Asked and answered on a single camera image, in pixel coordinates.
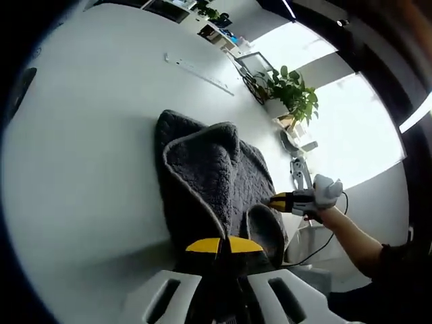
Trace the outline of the person's right hand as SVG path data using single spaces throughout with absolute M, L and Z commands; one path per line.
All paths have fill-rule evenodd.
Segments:
M 332 230 L 340 216 L 340 210 L 337 207 L 329 209 L 321 209 L 317 212 L 309 212 L 304 217 L 305 221 L 315 220 L 325 226 L 327 229 Z

